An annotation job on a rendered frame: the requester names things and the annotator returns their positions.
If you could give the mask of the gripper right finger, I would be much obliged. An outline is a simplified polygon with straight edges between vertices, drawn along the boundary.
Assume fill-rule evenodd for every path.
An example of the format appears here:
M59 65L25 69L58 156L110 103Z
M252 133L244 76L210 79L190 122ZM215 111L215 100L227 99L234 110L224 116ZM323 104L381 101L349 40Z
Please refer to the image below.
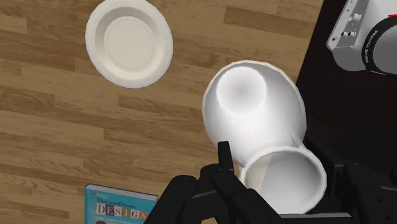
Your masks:
M344 160L314 139L307 148L326 171L326 194L349 217L315 217L315 224L397 224L397 188L382 186L375 171L357 160Z

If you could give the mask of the white vase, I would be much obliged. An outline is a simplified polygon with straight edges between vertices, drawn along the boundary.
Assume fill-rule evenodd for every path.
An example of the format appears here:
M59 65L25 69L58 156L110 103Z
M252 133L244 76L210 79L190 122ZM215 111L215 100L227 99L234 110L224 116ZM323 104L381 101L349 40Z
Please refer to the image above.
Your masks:
M327 187L326 171L303 138L305 105L284 71L241 60L220 69L202 101L209 139L230 145L239 180L279 214L305 214Z

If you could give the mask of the teal book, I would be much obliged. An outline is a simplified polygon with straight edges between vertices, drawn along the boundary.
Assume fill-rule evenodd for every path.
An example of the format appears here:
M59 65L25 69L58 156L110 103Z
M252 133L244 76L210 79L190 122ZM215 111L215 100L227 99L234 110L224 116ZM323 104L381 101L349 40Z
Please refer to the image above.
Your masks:
M85 186L85 224L144 224L158 196L87 184Z

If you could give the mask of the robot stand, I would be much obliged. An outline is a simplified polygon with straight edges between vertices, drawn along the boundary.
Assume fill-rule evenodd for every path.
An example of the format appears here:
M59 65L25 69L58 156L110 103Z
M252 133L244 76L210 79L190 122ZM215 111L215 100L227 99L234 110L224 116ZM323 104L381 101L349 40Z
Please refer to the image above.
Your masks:
M307 136L321 149L357 160L393 186L397 169L397 76L339 68L326 47L345 0L323 0L297 80Z

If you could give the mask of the white plate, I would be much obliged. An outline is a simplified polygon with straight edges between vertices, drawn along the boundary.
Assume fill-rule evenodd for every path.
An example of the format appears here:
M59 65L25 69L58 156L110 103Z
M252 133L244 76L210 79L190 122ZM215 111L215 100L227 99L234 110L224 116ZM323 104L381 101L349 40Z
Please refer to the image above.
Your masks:
M171 29L147 0L104 0L88 19L85 44L96 70L125 88L157 82L173 55Z

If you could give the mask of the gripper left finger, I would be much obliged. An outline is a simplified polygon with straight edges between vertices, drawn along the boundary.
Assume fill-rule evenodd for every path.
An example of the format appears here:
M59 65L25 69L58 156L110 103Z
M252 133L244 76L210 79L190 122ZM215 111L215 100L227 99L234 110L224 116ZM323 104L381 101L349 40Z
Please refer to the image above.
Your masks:
M204 167L200 178L171 179L144 224L280 224L280 216L235 176L229 142L218 143L218 163Z

